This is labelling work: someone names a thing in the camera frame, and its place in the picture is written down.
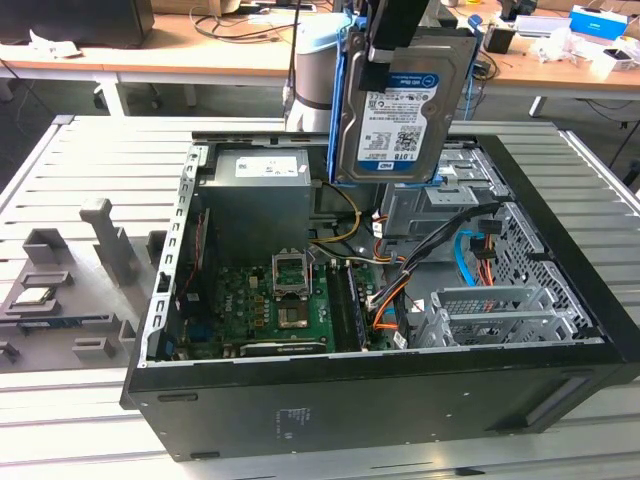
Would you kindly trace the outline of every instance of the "metal slotted table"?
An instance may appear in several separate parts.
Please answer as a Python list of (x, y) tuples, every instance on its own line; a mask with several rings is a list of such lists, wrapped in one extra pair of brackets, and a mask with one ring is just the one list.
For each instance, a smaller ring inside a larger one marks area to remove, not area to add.
[[(22, 268), (32, 228), (95, 241), (78, 214), (87, 197), (110, 198), (130, 237), (165, 228), (191, 131), (282, 128), (273, 119), (59, 117), (0, 196), (0, 295)], [(457, 123), (452, 133), (501, 138), (640, 322), (640, 203), (600, 161), (550, 123)], [(638, 380), (599, 392), (539, 435), (177, 464), (142, 416), (118, 405), (124, 377), (125, 369), (0, 375), (0, 477), (595, 480), (640, 471)]]

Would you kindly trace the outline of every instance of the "sticker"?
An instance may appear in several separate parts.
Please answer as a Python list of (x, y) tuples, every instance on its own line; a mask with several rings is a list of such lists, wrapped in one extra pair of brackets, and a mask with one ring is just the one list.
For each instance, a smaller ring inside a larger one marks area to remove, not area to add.
[(400, 350), (407, 348), (407, 340), (400, 335), (400, 332), (397, 330), (396, 333), (393, 334), (393, 343), (395, 343)]
[(411, 313), (424, 312), (424, 299), (416, 300), (411, 306)]
[(236, 177), (297, 177), (296, 157), (240, 157)]
[(380, 222), (373, 222), (371, 227), (373, 228), (373, 236), (382, 238), (382, 224)]
[(438, 75), (392, 73), (385, 93), (367, 92), (358, 162), (370, 170), (401, 170), (418, 159), (427, 131), (422, 109), (438, 90)]

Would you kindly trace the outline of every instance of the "motherboard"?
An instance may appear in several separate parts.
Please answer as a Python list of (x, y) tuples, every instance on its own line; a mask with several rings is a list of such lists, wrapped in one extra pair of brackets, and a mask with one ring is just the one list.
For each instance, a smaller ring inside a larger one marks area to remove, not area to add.
[[(331, 269), (329, 264), (314, 264), (303, 272), (294, 262), (280, 262), (276, 270), (274, 265), (221, 268), (210, 291), (205, 292), (211, 315), (185, 320), (176, 353), (205, 360), (348, 350), (343, 344), (348, 342), (345, 337), (349, 333), (334, 321), (340, 318), (337, 312), (344, 305), (330, 296)], [(367, 295), (376, 290), (373, 269), (366, 264), (353, 264), (346, 272), (355, 282), (356, 315), (360, 316), (357, 322), (364, 327), (364, 340), (359, 346), (391, 348), (380, 332), (374, 332), (364, 309)], [(303, 284), (305, 274), (309, 285), (306, 294), (278, 295), (283, 287)], [(192, 301), (200, 300), (198, 294), (188, 295)]]

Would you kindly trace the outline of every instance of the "green motherboard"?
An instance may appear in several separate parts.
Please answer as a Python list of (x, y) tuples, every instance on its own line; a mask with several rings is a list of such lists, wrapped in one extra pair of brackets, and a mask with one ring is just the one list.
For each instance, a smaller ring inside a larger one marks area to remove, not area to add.
[[(207, 292), (211, 317), (185, 322), (180, 349), (191, 359), (235, 357), (242, 345), (266, 343), (321, 343), (327, 353), (335, 352), (326, 268), (313, 265), (311, 295), (304, 301), (275, 298), (271, 265), (222, 268)], [(299, 268), (285, 267), (277, 275), (280, 285), (304, 280)], [(368, 265), (359, 265), (353, 268), (353, 276), (364, 305), (366, 296), (375, 291), (374, 273)], [(391, 348), (385, 337), (370, 329), (368, 318), (364, 324), (371, 349)]]

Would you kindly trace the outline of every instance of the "black cable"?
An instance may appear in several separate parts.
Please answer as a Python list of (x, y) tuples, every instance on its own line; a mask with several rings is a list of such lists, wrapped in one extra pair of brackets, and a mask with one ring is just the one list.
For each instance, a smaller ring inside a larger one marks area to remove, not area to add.
[(618, 159), (618, 156), (620, 156), (620, 153), (622, 153), (622, 150), (624, 149), (624, 147), (627, 145), (627, 143), (629, 143), (629, 140), (631, 140), (631, 137), (633, 137), (633, 134), (638, 129), (638, 126), (640, 126), (640, 120), (638, 120), (636, 122), (636, 124), (633, 126), (631, 131), (627, 134), (626, 138), (622, 141), (622, 143), (618, 147), (618, 150), (616, 151), (616, 154), (613, 156), (613, 158), (609, 162), (609, 168), (612, 168), (613, 164), (616, 163), (616, 160)]
[[(211, 18), (213, 18), (216, 21), (216, 26), (212, 29), (211, 32), (208, 32), (207, 30), (200, 27), (200, 24), (205, 20), (209, 20)], [(193, 20), (193, 17), (191, 17), (191, 20), (192, 20), (193, 28), (195, 28), (196, 32), (198, 32), (200, 35), (204, 35), (205, 37), (208, 37), (208, 38), (213, 38), (214, 40), (222, 40), (222, 41), (229, 41), (229, 42), (243, 42), (243, 41), (246, 41), (247, 43), (260, 43), (264, 41), (269, 42), (271, 40), (269, 40), (269, 37), (266, 35), (267, 33), (294, 26), (293, 24), (278, 25), (277, 27), (266, 28), (264, 30), (258, 30), (256, 32), (243, 33), (241, 35), (218, 35), (215, 33), (215, 31), (220, 27), (224, 27), (224, 25), (222, 25), (218, 21), (218, 19), (216, 19), (215, 17), (211, 15), (205, 15), (204, 17), (200, 17), (198, 20), (195, 20), (195, 21)], [(248, 19), (242, 20), (230, 26), (235, 26), (247, 21), (249, 20)]]
[(296, 2), (296, 13), (293, 17), (293, 38), (291, 40), (291, 55), (289, 56), (289, 73), (287, 79), (291, 82), (293, 96), (296, 96), (296, 43), (298, 41), (298, 19), (300, 18), (300, 4), (302, 0)]
[(4, 66), (4, 68), (6, 68), (6, 69), (9, 71), (9, 73), (11, 73), (11, 75), (13, 75), (13, 76), (16, 78), (16, 80), (18, 80), (22, 85), (24, 85), (24, 87), (29, 91), (29, 93), (30, 93), (31, 95), (33, 95), (33, 98), (35, 98), (35, 99), (38, 101), (38, 103), (39, 103), (40, 105), (42, 105), (42, 108), (44, 108), (44, 109), (47, 111), (47, 113), (48, 113), (49, 115), (51, 115), (53, 118), (55, 118), (55, 117), (56, 117), (56, 114), (55, 114), (55, 113), (53, 113), (53, 110), (51, 110), (51, 109), (47, 106), (47, 104), (46, 104), (46, 103), (44, 103), (44, 101), (43, 101), (43, 100), (42, 100), (38, 95), (36, 95), (36, 92), (34, 92), (34, 91), (32, 90), (32, 88), (29, 86), (29, 84), (28, 84), (28, 83), (27, 83), (23, 78), (20, 78), (20, 77), (18, 76), (18, 74), (17, 74), (16, 72), (14, 72), (14, 71), (13, 71), (13, 69), (12, 69), (12, 68), (7, 64), (7, 62), (5, 62), (2, 58), (0, 58), (0, 63), (2, 63), (2, 65)]
[(448, 239), (450, 239), (456, 231), (473, 217), (495, 213), (502, 206), (502, 202), (491, 202), (477, 207), (471, 207), (457, 215), (451, 217), (446, 223), (438, 227), (434, 232), (425, 237), (412, 251), (407, 255), (405, 261), (399, 268), (398, 276), (386, 287), (381, 289), (373, 296), (375, 301), (381, 301), (389, 293), (398, 288), (408, 277), (411, 277), (413, 271), (418, 267), (420, 261), (424, 260), (431, 254), (433, 250), (438, 248)]
[[(469, 108), (469, 110), (472, 112), (471, 113), (471, 118), (473, 118), (473, 116), (476, 114), (476, 110), (480, 106), (480, 104), (482, 102), (484, 102), (485, 98), (487, 98), (487, 96), (484, 94), (484, 87), (487, 84), (487, 80), (483, 79), (483, 80), (481, 80), (481, 82), (482, 83), (480, 84), (480, 87), (478, 87), (478, 94), (477, 95), (473, 95), (473, 94), (471, 95), (471, 100), (472, 101), (477, 98), (476, 103), (471, 105), (471, 107)], [(466, 101), (466, 98), (467, 98), (466, 94), (464, 94), (463, 99), (465, 101)], [(466, 111), (467, 108), (466, 108), (466, 106), (464, 108), (463, 107), (456, 107), (456, 110), (458, 110), (458, 111)]]
[(462, 13), (460, 10), (458, 10), (458, 7), (453, 7), (453, 10), (461, 17), (469, 18), (469, 15), (465, 15), (464, 13)]
[(606, 118), (607, 120), (611, 121), (611, 122), (616, 122), (616, 123), (628, 123), (628, 122), (637, 122), (638, 119), (633, 119), (633, 120), (624, 120), (624, 119), (619, 119), (619, 118), (611, 118), (608, 115), (605, 115), (604, 113), (602, 113), (600, 110), (598, 110), (596, 107), (594, 107), (592, 105), (592, 100), (585, 100), (585, 102), (587, 103), (587, 105), (589, 105), (589, 108), (591, 108), (591, 110), (593, 110), (594, 112), (596, 112), (598, 115), (600, 115), (602, 118)]
[(593, 103), (594, 105), (598, 105), (599, 107), (602, 107), (606, 110), (622, 110), (623, 108), (628, 107), (629, 105), (631, 105), (633, 103), (633, 100), (629, 100), (627, 103), (625, 103), (624, 105), (618, 105), (617, 107), (610, 107), (608, 105), (603, 105), (599, 102), (596, 102), (595, 100), (589, 100), (591, 103)]
[[(331, 230), (333, 231), (333, 235), (334, 235), (335, 237), (339, 237), (339, 236), (340, 236), (340, 233), (338, 232), (338, 226), (337, 226), (337, 225), (333, 225), (333, 227), (331, 228)], [(346, 249), (349, 251), (349, 254), (350, 254), (350, 255), (353, 255), (354, 257), (358, 257), (358, 256), (359, 256), (359, 255), (358, 255), (358, 252), (356, 252), (356, 251), (353, 249), (353, 247), (347, 243), (347, 241), (346, 241), (346, 240), (340, 240), (338, 243), (339, 243), (340, 245), (342, 245), (344, 248), (346, 248)]]
[(491, 55), (483, 52), (482, 50), (480, 50), (478, 53), (480, 55), (483, 55), (487, 60), (489, 60), (489, 63), (491, 63), (491, 66), (493, 66), (493, 73), (490, 72), (489, 75), (487, 75), (486, 77), (478, 77), (478, 76), (476, 76), (475, 79), (476, 80), (485, 80), (485, 81), (493, 80), (500, 73), (500, 67), (498, 67), (498, 64), (493, 59), (493, 57), (491, 57)]

